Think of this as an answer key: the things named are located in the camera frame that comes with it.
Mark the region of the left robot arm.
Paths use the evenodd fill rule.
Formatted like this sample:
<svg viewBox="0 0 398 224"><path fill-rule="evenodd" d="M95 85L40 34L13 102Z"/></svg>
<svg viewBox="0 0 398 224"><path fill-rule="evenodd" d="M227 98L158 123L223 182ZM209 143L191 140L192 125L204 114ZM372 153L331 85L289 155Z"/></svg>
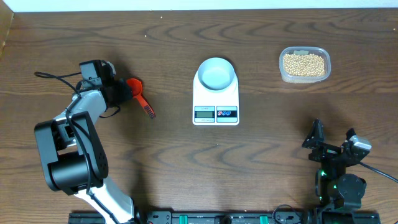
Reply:
<svg viewBox="0 0 398 224"><path fill-rule="evenodd" d="M104 223L145 223L133 199L109 177L108 160L95 123L111 107L133 97L129 80L83 80L72 102L34 128L47 185L90 204Z"/></svg>

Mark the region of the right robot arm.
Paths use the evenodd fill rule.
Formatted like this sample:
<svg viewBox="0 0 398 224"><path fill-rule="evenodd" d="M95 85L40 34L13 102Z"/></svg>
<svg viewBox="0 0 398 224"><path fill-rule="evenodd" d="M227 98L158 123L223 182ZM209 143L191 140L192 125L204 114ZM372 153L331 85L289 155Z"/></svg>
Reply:
<svg viewBox="0 0 398 224"><path fill-rule="evenodd" d="M302 143L311 149L308 159L319 162L321 168L316 174L316 195L321 204L330 210L357 210L366 190L366 181L346 169L359 164L371 151L372 145L358 136L351 128L341 146L325 142L323 124L316 119Z"/></svg>

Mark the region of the red measuring scoop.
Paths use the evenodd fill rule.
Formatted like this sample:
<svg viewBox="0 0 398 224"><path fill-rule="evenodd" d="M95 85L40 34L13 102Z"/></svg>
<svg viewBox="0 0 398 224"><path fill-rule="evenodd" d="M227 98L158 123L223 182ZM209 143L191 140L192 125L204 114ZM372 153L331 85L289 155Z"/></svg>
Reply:
<svg viewBox="0 0 398 224"><path fill-rule="evenodd" d="M149 115L151 119L155 118L155 112L148 101L143 96L144 87L142 82L137 78L130 78L126 83L131 88L132 97L141 105L142 109Z"/></svg>

